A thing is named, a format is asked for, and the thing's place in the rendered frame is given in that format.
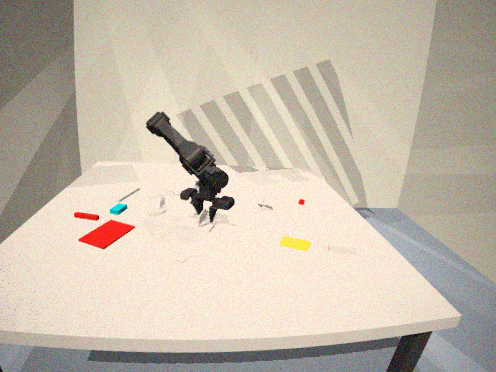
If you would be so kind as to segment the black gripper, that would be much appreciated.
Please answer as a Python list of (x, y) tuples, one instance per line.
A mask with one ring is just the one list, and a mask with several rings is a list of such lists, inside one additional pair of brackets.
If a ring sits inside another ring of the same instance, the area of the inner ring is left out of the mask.
[[(215, 192), (216, 188), (213, 187), (207, 181), (197, 182), (197, 186), (199, 186), (199, 190), (193, 188), (187, 188), (180, 194), (180, 199), (188, 201), (191, 197), (190, 204), (193, 205), (197, 215), (199, 216), (203, 210), (203, 202), (209, 201), (212, 202), (212, 205), (209, 207), (209, 221), (210, 223), (213, 221), (213, 218), (218, 209), (229, 210), (231, 207), (235, 205), (235, 200), (233, 197), (223, 196), (221, 198), (215, 197), (217, 192)], [(198, 193), (197, 193), (198, 192)]]

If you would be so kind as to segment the yellow flat plate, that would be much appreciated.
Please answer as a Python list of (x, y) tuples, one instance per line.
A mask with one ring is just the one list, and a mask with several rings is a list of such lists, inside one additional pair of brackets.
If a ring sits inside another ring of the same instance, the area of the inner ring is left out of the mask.
[(289, 236), (284, 236), (281, 243), (280, 243), (280, 245), (290, 247), (293, 249), (297, 249), (297, 250), (301, 250), (301, 251), (305, 251), (305, 252), (308, 252), (310, 244), (311, 244), (311, 242), (309, 242), (309, 241), (305, 241), (305, 240), (301, 240), (301, 239), (297, 239), (297, 238), (293, 238), (293, 237), (289, 237)]

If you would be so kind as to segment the red flat bar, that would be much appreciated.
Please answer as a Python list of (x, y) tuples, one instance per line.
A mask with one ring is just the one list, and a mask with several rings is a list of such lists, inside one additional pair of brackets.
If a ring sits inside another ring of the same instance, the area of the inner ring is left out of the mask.
[(77, 217), (79, 219), (87, 219), (87, 220), (95, 220), (95, 221), (97, 221), (99, 219), (99, 215), (80, 213), (80, 212), (76, 212), (74, 214), (74, 217)]

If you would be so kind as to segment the teal rectangular block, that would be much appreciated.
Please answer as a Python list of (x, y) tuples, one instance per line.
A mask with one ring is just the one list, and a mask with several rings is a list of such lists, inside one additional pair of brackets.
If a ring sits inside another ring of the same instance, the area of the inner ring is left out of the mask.
[(110, 214), (120, 215), (124, 210), (128, 208), (127, 204), (118, 203), (113, 208), (110, 209)]

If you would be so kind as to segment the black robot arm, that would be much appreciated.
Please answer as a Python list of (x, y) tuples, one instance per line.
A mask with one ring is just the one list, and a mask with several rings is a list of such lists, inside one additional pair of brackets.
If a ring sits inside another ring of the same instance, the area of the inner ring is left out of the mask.
[(147, 130), (153, 135), (163, 137), (170, 144), (171, 148), (179, 154), (179, 161), (190, 175), (194, 174), (199, 180), (207, 181), (216, 188), (215, 192), (220, 193), (221, 189), (228, 184), (228, 174), (213, 163), (215, 159), (208, 149), (195, 142), (187, 141), (171, 126), (169, 120), (164, 111), (157, 112), (146, 122)]

